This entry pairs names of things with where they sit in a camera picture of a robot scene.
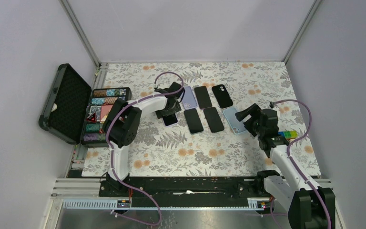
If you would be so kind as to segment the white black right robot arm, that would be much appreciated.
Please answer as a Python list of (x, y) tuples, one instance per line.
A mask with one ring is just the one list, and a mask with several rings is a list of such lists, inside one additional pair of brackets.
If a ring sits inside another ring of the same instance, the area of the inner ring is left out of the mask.
[(260, 148), (279, 168), (260, 171), (256, 175), (254, 190), (265, 197), (270, 194), (286, 209), (293, 229), (334, 229), (336, 227), (335, 194), (329, 187), (322, 187), (299, 165), (291, 155), (289, 142), (279, 133), (278, 113), (270, 108), (261, 109), (253, 104), (235, 113), (238, 121), (244, 121), (245, 129), (256, 137)]

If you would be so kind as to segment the black phone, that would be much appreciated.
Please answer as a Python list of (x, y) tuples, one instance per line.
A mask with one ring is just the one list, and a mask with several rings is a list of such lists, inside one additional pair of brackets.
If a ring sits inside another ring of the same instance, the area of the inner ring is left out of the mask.
[(206, 86), (195, 87), (194, 93), (200, 109), (212, 107), (212, 102)]

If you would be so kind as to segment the lilac phone case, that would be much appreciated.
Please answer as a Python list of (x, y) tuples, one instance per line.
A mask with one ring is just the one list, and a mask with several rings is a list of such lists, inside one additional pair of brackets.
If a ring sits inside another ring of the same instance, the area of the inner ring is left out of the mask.
[(194, 109), (198, 107), (197, 100), (190, 86), (184, 87), (184, 94), (182, 95), (182, 105), (184, 110)]

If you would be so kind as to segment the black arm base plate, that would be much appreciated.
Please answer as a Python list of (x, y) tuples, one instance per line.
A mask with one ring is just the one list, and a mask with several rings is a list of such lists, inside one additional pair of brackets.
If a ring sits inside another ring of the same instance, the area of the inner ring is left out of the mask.
[(135, 208), (261, 208), (271, 195), (255, 177), (127, 177), (100, 181), (100, 197), (126, 198)]

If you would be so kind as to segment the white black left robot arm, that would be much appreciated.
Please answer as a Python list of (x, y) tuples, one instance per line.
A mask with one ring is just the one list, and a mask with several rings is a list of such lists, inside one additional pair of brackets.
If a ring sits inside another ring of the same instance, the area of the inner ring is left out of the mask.
[(110, 150), (106, 182), (117, 196), (125, 195), (129, 189), (129, 184), (125, 180), (130, 172), (129, 148), (137, 136), (141, 118), (156, 114), (156, 117), (161, 119), (181, 111), (179, 99), (184, 94), (184, 87), (174, 82), (170, 87), (156, 88), (154, 94), (138, 100), (116, 100), (103, 124), (103, 129)]

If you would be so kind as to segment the light blue phone case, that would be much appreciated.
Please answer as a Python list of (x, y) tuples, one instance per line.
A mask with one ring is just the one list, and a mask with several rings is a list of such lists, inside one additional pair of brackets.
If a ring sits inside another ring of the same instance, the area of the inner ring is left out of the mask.
[(235, 135), (241, 134), (246, 131), (246, 128), (242, 121), (238, 121), (235, 114), (237, 109), (234, 107), (229, 107), (223, 110), (223, 115), (226, 118), (231, 130)]

